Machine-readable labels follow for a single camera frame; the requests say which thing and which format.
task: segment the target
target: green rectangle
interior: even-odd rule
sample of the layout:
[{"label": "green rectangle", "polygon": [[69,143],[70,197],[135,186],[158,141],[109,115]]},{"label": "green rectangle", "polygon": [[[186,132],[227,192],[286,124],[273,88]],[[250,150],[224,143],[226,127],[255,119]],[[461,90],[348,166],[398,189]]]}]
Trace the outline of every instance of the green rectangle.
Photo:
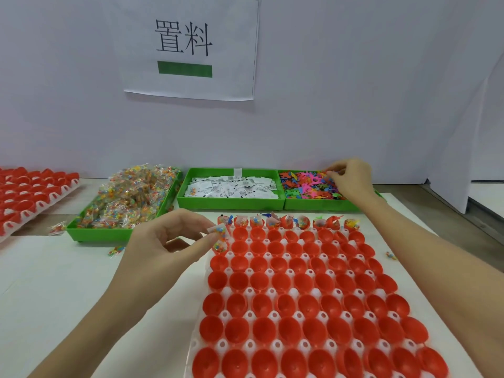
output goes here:
[{"label": "green rectangle", "polygon": [[[278,170],[278,173],[282,172],[306,172],[306,170]],[[375,193],[382,197],[378,191],[375,190]],[[297,212],[358,212],[359,209],[355,206],[354,203],[349,200],[335,200],[335,199],[297,199],[297,198],[285,198],[285,206],[284,209],[286,211],[297,211]]]},{"label": "green rectangle", "polygon": [[[177,189],[182,181],[182,172],[179,172],[177,178],[173,181],[170,189],[168,190],[163,203],[159,207],[156,217],[159,217],[170,209],[171,204],[174,202],[177,195]],[[90,205],[88,205],[81,213],[80,216],[84,215],[86,210]],[[66,228],[66,231],[74,241],[79,242],[110,242],[113,241],[117,243],[126,243],[133,232],[133,229],[127,228],[77,228],[77,218],[75,218]]]},{"label": "green rectangle", "polygon": [[227,197],[184,197],[187,186],[195,177],[209,176],[232,176],[232,168],[191,168],[186,174],[186,178],[182,183],[179,194],[177,195],[178,205],[180,208],[187,209],[217,209],[217,210],[235,210],[254,212],[281,211],[285,203],[285,194],[280,182],[280,175],[277,170],[243,168],[242,176],[256,176],[270,178],[275,181],[277,190],[273,191],[278,195],[278,199],[238,199]]},{"label": "green rectangle", "polygon": [[158,69],[159,74],[189,75],[192,77],[213,78],[211,65],[158,61]]}]

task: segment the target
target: paper sign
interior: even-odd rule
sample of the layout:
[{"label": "paper sign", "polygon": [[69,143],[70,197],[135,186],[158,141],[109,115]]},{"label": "paper sign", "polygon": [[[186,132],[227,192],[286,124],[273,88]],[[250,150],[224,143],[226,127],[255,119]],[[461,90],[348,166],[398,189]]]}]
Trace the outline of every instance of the paper sign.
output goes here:
[{"label": "paper sign", "polygon": [[126,92],[253,99],[259,0],[101,0]]}]

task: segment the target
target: egg tray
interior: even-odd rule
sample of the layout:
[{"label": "egg tray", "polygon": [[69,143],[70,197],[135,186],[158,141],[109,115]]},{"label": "egg tray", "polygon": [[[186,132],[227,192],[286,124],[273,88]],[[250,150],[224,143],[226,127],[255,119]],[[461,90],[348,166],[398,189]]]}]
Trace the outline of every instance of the egg tray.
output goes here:
[{"label": "egg tray", "polygon": [[185,378],[446,378],[359,231],[229,226]]},{"label": "egg tray", "polygon": [[80,184],[76,172],[0,170],[0,243]]}]

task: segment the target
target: right hand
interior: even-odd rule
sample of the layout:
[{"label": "right hand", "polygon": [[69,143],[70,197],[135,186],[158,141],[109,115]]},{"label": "right hand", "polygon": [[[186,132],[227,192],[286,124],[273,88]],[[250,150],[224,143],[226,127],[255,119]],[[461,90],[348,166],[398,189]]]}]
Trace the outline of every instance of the right hand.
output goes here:
[{"label": "right hand", "polygon": [[331,164],[326,173],[334,181],[344,197],[354,204],[375,196],[371,183],[371,166],[359,158],[338,160]]}]

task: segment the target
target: white table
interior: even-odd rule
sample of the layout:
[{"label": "white table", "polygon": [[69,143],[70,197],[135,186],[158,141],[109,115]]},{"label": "white table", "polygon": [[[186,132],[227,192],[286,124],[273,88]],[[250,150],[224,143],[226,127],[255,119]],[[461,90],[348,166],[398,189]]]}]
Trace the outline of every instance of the white table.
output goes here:
[{"label": "white table", "polygon": [[[383,195],[391,206],[427,228],[395,197]],[[220,214],[228,213],[204,213],[212,221]],[[306,215],[311,219],[319,216]],[[385,256],[389,248],[368,219],[362,214],[345,217],[360,220],[366,242],[376,250],[375,257],[385,272],[397,281],[399,294],[408,300],[412,316],[427,326],[431,346],[444,357],[451,377],[481,377],[405,269]],[[109,258],[111,248],[78,244],[67,234],[11,237],[0,244],[1,377],[26,377],[91,308],[122,257]],[[193,264],[181,276],[159,304],[115,345],[94,377],[183,376],[191,333],[203,300],[205,262],[202,259]]]}]

